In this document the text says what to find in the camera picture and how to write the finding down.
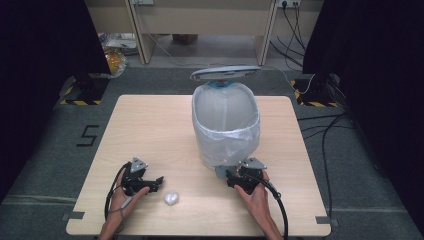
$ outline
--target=gray carpet floor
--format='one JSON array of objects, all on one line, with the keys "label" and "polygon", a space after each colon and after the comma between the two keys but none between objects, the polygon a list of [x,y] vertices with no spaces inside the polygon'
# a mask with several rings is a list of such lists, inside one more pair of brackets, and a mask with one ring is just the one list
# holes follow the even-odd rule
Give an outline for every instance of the gray carpet floor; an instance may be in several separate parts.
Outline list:
[{"label": "gray carpet floor", "polygon": [[[68,235],[66,216],[73,210],[118,97],[122,94],[192,94],[202,84],[189,80],[195,70],[128,67],[120,77],[111,79],[100,105],[57,104],[36,151],[0,206],[0,239],[91,239]],[[300,76],[297,72],[287,72],[287,75],[289,80]],[[62,96],[71,82],[72,79],[65,82]],[[291,86],[279,71],[265,70],[242,82],[255,95],[289,96],[298,119],[344,112],[342,107],[299,106]],[[327,210],[332,201],[334,226],[326,239],[423,239],[390,180],[376,170],[372,152],[349,117],[341,119],[326,134],[329,197],[323,132],[320,131],[333,119],[299,120]],[[77,147],[91,141],[81,138],[87,125],[98,125],[87,133],[97,138],[91,147]]]}]

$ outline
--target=plastic bag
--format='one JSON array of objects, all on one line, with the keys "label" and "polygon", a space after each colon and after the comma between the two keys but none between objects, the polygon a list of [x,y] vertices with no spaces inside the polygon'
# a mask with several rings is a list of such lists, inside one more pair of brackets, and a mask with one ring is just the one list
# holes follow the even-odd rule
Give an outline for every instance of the plastic bag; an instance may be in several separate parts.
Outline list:
[{"label": "plastic bag", "polygon": [[252,91],[241,83],[196,88],[192,121],[203,162],[235,166],[259,146],[260,114]]},{"label": "plastic bag", "polygon": [[104,51],[111,73],[109,78],[117,78],[121,76],[127,66],[127,58],[116,48],[109,48]]}]

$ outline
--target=electrical outlet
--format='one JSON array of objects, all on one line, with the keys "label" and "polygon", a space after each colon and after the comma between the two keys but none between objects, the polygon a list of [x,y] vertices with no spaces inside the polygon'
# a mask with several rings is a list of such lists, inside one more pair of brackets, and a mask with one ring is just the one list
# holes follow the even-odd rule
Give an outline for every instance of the electrical outlet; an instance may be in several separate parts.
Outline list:
[{"label": "electrical outlet", "polygon": [[283,2],[287,2],[286,9],[295,7],[298,8],[300,6],[301,0],[279,0],[278,8],[283,8]]}]

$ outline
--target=wire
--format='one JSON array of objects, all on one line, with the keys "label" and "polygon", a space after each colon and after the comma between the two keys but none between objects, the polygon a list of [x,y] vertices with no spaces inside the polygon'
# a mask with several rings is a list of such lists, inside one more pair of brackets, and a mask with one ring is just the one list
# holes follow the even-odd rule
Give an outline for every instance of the wire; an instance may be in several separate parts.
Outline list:
[{"label": "wire", "polygon": [[296,53],[296,54],[298,54],[298,55],[300,55],[302,57],[305,56],[303,53],[300,53],[300,52],[297,52],[297,51],[295,51],[293,49],[290,49],[286,44],[283,43],[283,41],[280,39],[279,36],[277,36],[277,39],[281,43],[281,45],[283,45],[285,48],[288,48],[290,52]]},{"label": "wire", "polygon": [[272,68],[272,69],[275,69],[275,70],[278,70],[278,71],[282,72],[282,73],[283,73],[283,75],[284,75],[284,79],[285,79],[285,80],[286,80],[286,82],[289,84],[289,86],[293,89],[293,91],[297,91],[299,94],[305,94],[305,93],[307,93],[307,92],[309,91],[309,88],[310,88],[310,86],[311,86],[312,79],[313,79],[313,77],[315,76],[315,74],[313,74],[313,75],[311,76],[311,78],[309,79],[308,86],[307,86],[306,90],[305,90],[305,91],[303,91],[303,92],[299,92],[299,90],[298,90],[298,89],[294,88],[294,87],[291,85],[291,82],[289,81],[289,78],[287,77],[287,74],[286,74],[283,70],[278,69],[278,68],[273,67],[273,66],[269,66],[269,65],[264,65],[264,66],[262,66],[262,67],[269,67],[269,68]]},{"label": "wire", "polygon": [[[308,128],[302,129],[300,131],[301,132],[304,132],[304,131],[308,131],[308,130],[311,130],[311,129],[314,129],[314,128],[323,128],[323,127],[328,127],[328,126],[313,126],[313,127],[308,127]],[[346,126],[333,126],[333,127],[335,127],[335,128],[346,128],[346,129],[355,129],[354,127],[346,127]]]},{"label": "wire", "polygon": [[286,213],[286,209],[284,208],[283,202],[281,201],[281,193],[279,193],[277,191],[277,189],[275,189],[274,185],[272,185],[272,183],[268,180],[265,179],[258,179],[252,175],[246,174],[244,173],[245,176],[261,183],[262,185],[264,185],[266,188],[268,188],[268,190],[272,193],[272,196],[274,197],[274,199],[277,201],[278,206],[280,206],[280,210],[281,210],[281,214],[283,215],[283,222],[284,222],[284,236],[283,239],[289,239],[289,221],[287,219],[287,213]]},{"label": "wire", "polygon": [[107,220],[107,216],[109,214],[109,204],[110,204],[110,199],[112,198],[113,192],[115,191],[116,188],[114,188],[116,182],[118,181],[118,177],[119,174],[121,174],[122,170],[124,170],[127,166],[129,166],[129,164],[131,164],[130,162],[124,164],[121,169],[119,169],[118,173],[115,176],[115,179],[113,180],[112,186],[110,187],[109,193],[106,196],[106,202],[105,202],[105,209],[104,209],[104,214],[105,214],[105,219]]},{"label": "wire", "polygon": [[[286,55],[286,56],[288,56],[289,49],[290,49],[290,45],[291,45],[291,43],[293,42],[293,38],[294,38],[294,36],[295,36],[295,35],[296,35],[296,33],[294,32],[294,33],[293,33],[293,35],[292,35],[292,37],[291,37],[291,39],[290,39],[289,45],[287,46],[286,53],[285,53],[285,55]],[[287,67],[288,67],[288,68],[290,68],[290,69],[291,69],[291,70],[293,70],[293,71],[301,72],[301,70],[293,69],[292,67],[290,67],[289,63],[287,62],[287,57],[286,57],[284,60],[285,60],[286,65],[287,65]]]},{"label": "wire", "polygon": [[303,48],[303,49],[305,49],[305,46],[303,45],[302,41],[300,41],[300,39],[297,37],[297,34],[296,34],[296,28],[298,27],[298,22],[296,21],[296,28],[295,28],[295,29],[293,29],[293,26],[292,26],[292,24],[291,24],[291,22],[290,22],[290,19],[287,17],[286,9],[285,9],[285,8],[283,8],[283,14],[284,14],[284,16],[286,17],[287,22],[289,23],[289,26],[290,26],[290,28],[291,28],[291,30],[292,30],[292,32],[293,32],[293,35],[294,35],[294,37],[296,38],[297,42],[300,44],[300,46],[302,46],[302,48]]},{"label": "wire", "polygon": [[306,117],[306,118],[298,118],[297,121],[304,121],[304,120],[313,120],[313,119],[319,119],[319,118],[330,118],[330,117],[338,117],[340,114],[334,114],[334,115],[324,115],[324,116],[317,116],[317,117]]},{"label": "wire", "polygon": [[[355,129],[354,127],[345,127],[345,126],[333,126],[333,127],[337,127],[337,128],[346,128],[346,129]],[[303,140],[307,140],[307,139],[309,139],[309,138],[311,138],[311,137],[313,137],[313,136],[316,136],[316,135],[318,135],[318,134],[320,134],[320,133],[322,133],[322,132],[325,132],[325,129],[324,130],[320,130],[320,131],[318,131],[318,132],[316,132],[316,133],[313,133],[313,134],[311,134],[311,135],[309,135],[309,136],[307,136],[307,137],[304,137],[303,138]]]},{"label": "wire", "polygon": [[336,124],[345,115],[346,115],[346,112],[340,114],[338,117],[336,117],[330,123],[330,125],[328,125],[328,127],[324,131],[324,134],[322,136],[322,142],[321,142],[322,158],[323,158],[323,161],[324,161],[325,179],[326,179],[326,182],[327,182],[327,191],[328,191],[328,215],[330,217],[330,220],[332,218],[332,213],[333,213],[333,198],[332,198],[332,194],[331,194],[331,185],[330,185],[330,178],[329,178],[329,175],[328,175],[327,157],[326,157],[326,154],[325,154],[325,147],[324,147],[325,146],[325,137],[328,133],[328,130],[330,130],[330,128],[333,127],[333,125]]},{"label": "wire", "polygon": [[295,3],[295,5],[294,5],[294,10],[295,10],[295,13],[296,13],[296,26],[297,26],[297,32],[299,33],[299,39],[300,39],[300,42],[301,42],[301,44],[300,44],[300,45],[302,45],[303,50],[305,50],[305,44],[303,43],[302,35],[300,34],[300,25],[299,25],[300,8],[299,8],[299,6],[297,5],[297,3]]},{"label": "wire", "polygon": [[294,58],[292,58],[292,57],[290,57],[288,54],[287,54],[287,51],[286,51],[286,53],[284,53],[283,51],[281,51],[280,49],[278,49],[273,43],[272,43],[272,41],[269,41],[269,43],[271,44],[271,46],[279,53],[279,54],[281,54],[281,55],[283,55],[284,57],[286,57],[286,58],[289,58],[290,59],[290,61],[292,61],[293,63],[295,63],[296,65],[298,65],[298,66],[300,66],[300,67],[302,67],[302,64],[300,63],[300,62],[298,62],[298,61],[296,61]]}]

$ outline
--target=hand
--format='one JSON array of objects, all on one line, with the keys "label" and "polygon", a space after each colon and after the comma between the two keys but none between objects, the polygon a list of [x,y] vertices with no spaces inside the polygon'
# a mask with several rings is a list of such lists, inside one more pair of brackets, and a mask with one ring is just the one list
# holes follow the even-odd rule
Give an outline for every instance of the hand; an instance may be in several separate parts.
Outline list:
[{"label": "hand", "polygon": [[[263,179],[269,181],[268,174],[262,170]],[[259,183],[252,194],[247,194],[244,189],[238,185],[234,186],[243,202],[246,204],[247,211],[255,219],[256,223],[264,232],[268,240],[283,239],[277,225],[271,217],[268,205],[268,192],[262,183]]]},{"label": "hand", "polygon": [[[117,184],[121,184],[123,175],[124,171],[121,171],[121,174],[119,174],[118,180],[116,182]],[[132,196],[132,199],[128,205],[121,210],[122,204],[130,197],[125,195],[121,186],[117,187],[112,195],[109,214],[107,216],[106,222],[103,224],[102,232],[100,233],[98,239],[112,239],[113,235],[117,232],[119,226],[122,224],[124,218],[128,217],[134,211],[137,201],[146,195],[149,191],[149,187],[140,189],[138,193]]]}]

